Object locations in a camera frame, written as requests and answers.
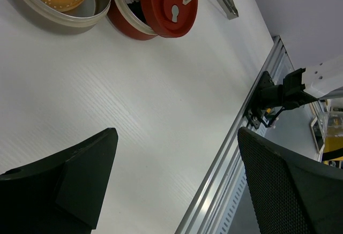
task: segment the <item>table surface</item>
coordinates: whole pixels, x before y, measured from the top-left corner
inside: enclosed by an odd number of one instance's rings
[[[174,233],[273,41],[255,0],[229,21],[199,0],[179,39],[129,39],[103,19],[37,28],[0,0],[0,172],[107,127],[119,142],[94,233]]]

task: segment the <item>white wall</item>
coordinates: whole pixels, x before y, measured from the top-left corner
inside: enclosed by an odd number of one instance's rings
[[[343,0],[256,0],[295,68],[343,54]]]

